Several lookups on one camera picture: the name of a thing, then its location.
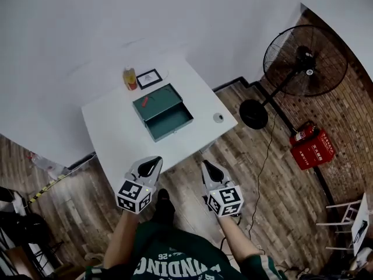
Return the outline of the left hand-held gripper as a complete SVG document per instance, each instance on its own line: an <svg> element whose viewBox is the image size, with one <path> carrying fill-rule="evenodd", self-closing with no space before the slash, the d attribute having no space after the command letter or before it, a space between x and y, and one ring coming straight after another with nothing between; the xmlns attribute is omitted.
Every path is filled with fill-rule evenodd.
<svg viewBox="0 0 373 280"><path fill-rule="evenodd" d="M117 206L134 214L141 213L152 201L162 167L163 158L160 156L133 163L115 194Z"/></svg>

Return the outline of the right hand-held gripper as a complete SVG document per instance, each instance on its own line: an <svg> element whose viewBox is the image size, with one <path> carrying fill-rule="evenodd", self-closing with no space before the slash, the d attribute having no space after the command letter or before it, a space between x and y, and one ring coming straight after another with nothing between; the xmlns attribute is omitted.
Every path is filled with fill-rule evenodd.
<svg viewBox="0 0 373 280"><path fill-rule="evenodd" d="M201 171L206 191L203 199L207 207L217 217L239 214L244 199L240 186L230 186L231 177L228 170L215 162L203 160Z"/></svg>

